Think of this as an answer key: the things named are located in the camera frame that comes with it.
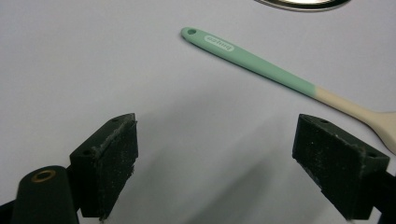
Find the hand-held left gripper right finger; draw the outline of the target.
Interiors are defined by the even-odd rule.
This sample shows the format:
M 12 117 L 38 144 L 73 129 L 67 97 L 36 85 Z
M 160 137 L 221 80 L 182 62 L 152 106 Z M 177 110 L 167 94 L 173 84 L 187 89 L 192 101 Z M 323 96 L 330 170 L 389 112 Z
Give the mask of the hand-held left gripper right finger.
M 367 220 L 373 209 L 390 219 L 389 156 L 331 122 L 298 118 L 292 157 L 347 220 Z

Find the teal handled wooden spoon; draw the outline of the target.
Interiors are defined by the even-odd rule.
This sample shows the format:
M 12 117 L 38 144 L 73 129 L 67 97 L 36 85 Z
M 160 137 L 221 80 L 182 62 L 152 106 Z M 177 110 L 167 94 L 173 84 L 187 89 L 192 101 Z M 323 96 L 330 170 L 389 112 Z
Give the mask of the teal handled wooden spoon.
M 374 112 L 316 86 L 220 37 L 185 27 L 181 36 L 194 46 L 262 77 L 311 97 L 370 127 L 387 149 L 396 155 L 396 112 Z

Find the metal bowl rim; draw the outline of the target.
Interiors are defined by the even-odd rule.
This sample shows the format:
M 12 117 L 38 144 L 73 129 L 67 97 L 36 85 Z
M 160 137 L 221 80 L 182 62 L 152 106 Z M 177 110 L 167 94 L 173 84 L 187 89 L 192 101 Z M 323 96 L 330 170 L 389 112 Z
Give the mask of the metal bowl rim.
M 348 4 L 351 0 L 255 0 L 268 7 L 296 12 L 321 12 Z

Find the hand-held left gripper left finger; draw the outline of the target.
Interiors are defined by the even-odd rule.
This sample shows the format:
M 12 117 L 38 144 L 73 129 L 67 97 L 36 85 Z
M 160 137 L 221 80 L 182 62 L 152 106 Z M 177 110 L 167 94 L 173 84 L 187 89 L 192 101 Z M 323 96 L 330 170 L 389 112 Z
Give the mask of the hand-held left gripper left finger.
M 106 219 L 138 158 L 135 114 L 107 121 L 69 156 L 84 217 Z

